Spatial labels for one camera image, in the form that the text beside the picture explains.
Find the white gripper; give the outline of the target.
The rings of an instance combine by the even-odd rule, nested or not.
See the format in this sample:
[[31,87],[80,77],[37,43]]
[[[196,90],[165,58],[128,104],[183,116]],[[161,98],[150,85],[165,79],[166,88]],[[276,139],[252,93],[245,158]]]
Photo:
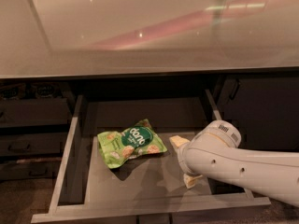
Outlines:
[[174,148],[178,148],[178,164],[184,173],[184,184],[187,189],[192,189],[197,180],[203,177],[199,160],[202,145],[189,142],[188,139],[179,135],[170,137],[169,141]]

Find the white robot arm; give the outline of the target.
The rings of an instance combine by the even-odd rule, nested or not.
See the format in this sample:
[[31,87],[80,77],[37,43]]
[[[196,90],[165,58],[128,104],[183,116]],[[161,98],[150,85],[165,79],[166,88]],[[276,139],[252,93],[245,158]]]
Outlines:
[[299,154],[241,149],[240,141],[238,129],[224,120],[212,121],[191,140],[172,136],[185,186],[191,189],[205,176],[298,207]]

